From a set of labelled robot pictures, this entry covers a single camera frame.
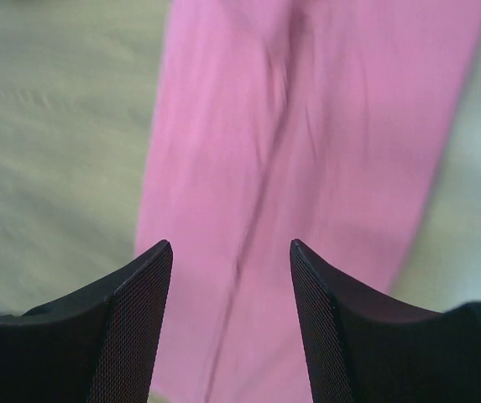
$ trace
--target pink pants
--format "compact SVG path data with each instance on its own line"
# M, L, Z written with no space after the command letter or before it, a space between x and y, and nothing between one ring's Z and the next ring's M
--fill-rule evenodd
M153 389L306 403L300 238L387 291L481 33L481 0L174 0L136 254L175 252Z

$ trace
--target light wood surface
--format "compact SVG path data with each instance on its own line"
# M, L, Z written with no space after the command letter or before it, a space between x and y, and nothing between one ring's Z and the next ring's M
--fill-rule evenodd
M0 310L131 259L165 9L0 0Z
M481 49L423 228L393 294L434 310L481 300Z

